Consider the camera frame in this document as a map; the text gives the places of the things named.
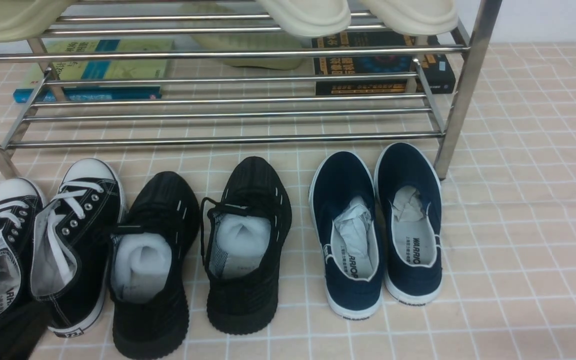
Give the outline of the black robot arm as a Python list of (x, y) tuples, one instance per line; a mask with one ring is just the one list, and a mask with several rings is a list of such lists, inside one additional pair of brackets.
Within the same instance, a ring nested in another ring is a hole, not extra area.
[(47, 330), (45, 305), (30, 301), (0, 314), (0, 360), (28, 360)]

